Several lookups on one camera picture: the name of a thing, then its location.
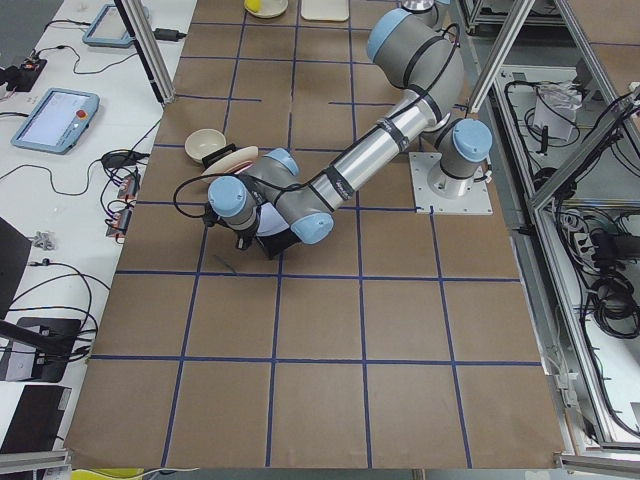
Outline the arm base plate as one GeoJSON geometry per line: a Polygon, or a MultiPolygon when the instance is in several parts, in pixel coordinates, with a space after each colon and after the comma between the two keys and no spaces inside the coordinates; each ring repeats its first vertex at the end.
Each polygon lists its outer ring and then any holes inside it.
{"type": "Polygon", "coordinates": [[[410,173],[415,210],[421,214],[487,216],[493,208],[485,181],[477,167],[474,176],[458,180],[441,170],[441,154],[411,152],[410,173]]]}

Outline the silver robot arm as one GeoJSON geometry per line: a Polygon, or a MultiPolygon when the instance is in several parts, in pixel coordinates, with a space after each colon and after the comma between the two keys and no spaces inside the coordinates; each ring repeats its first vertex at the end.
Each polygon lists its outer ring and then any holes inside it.
{"type": "Polygon", "coordinates": [[[434,30],[442,27],[451,5],[450,0],[402,0],[401,8],[416,15],[424,24],[434,30]]]}
{"type": "Polygon", "coordinates": [[[418,16],[396,8],[373,27],[367,55],[403,99],[360,139],[305,183],[282,148],[264,154],[238,175],[225,175],[208,187],[203,222],[235,232],[236,246],[257,240],[273,257],[296,243],[313,245],[333,229],[332,217],[397,154],[419,135],[440,152],[437,172],[443,197],[454,184],[472,181],[491,149],[489,128],[473,118],[451,116],[463,85],[463,62],[457,44],[427,26],[418,16]]]}

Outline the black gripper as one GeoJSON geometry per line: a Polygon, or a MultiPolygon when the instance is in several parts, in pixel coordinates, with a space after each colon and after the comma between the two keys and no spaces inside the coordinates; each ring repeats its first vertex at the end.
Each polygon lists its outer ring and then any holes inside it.
{"type": "Polygon", "coordinates": [[[256,230],[254,228],[236,230],[236,249],[248,249],[256,236],[256,230]]]}

